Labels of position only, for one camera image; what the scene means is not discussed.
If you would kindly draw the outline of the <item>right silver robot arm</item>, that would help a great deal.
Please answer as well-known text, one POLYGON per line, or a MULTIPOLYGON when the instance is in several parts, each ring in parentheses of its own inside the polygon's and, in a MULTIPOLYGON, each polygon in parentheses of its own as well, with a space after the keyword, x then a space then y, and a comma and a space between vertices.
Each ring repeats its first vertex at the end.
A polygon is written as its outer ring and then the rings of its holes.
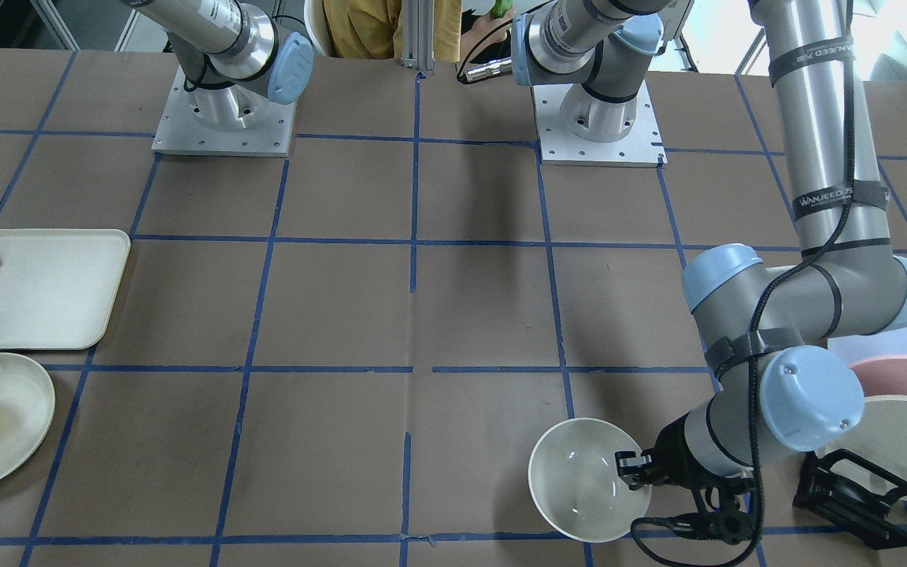
POLYGON ((263 9, 238 1, 127 1, 128 7, 160 25, 179 58, 186 86, 212 92, 195 108, 211 132, 255 129, 254 118, 236 97, 257 96, 259 109, 291 108, 313 71, 312 43, 281 28, 263 9), (217 114, 237 109, 238 119, 217 114))

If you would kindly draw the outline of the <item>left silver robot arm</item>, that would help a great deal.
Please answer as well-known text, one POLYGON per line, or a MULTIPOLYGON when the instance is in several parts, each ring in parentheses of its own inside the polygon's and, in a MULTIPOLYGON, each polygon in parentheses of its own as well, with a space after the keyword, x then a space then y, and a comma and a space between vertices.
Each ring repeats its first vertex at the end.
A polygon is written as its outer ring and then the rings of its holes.
POLYGON ((555 424, 528 462, 536 509, 587 543, 658 525, 756 545, 761 468, 861 422, 856 374, 818 346, 907 327, 907 259, 894 254, 845 1, 751 1, 764 29, 790 169, 799 263, 768 268, 727 244, 683 270, 683 293, 721 390, 642 450, 593 417, 555 424))

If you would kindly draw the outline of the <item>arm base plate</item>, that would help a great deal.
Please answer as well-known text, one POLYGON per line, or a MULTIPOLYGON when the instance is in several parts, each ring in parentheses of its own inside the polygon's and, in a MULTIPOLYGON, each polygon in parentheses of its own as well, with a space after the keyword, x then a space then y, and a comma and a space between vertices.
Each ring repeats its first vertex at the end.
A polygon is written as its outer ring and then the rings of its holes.
POLYGON ((177 69, 152 150, 184 157, 287 158, 296 105, 270 102, 244 87, 208 90, 177 69))
POLYGON ((531 93, 544 164, 655 168, 668 161, 645 83, 618 104, 580 85, 534 86, 531 93))

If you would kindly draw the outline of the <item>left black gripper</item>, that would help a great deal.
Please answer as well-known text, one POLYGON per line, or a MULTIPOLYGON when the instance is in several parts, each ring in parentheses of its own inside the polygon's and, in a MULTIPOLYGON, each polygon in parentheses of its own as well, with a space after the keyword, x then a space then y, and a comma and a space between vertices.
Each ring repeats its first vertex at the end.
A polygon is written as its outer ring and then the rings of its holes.
POLYGON ((753 514, 741 510, 738 497, 752 491, 753 480, 740 466, 721 467, 717 474, 694 456, 685 427, 693 413, 663 428, 645 455, 616 452, 616 473, 623 482, 676 485, 691 491, 695 511, 665 519, 665 527, 684 539, 715 539, 740 544, 753 537, 753 514))

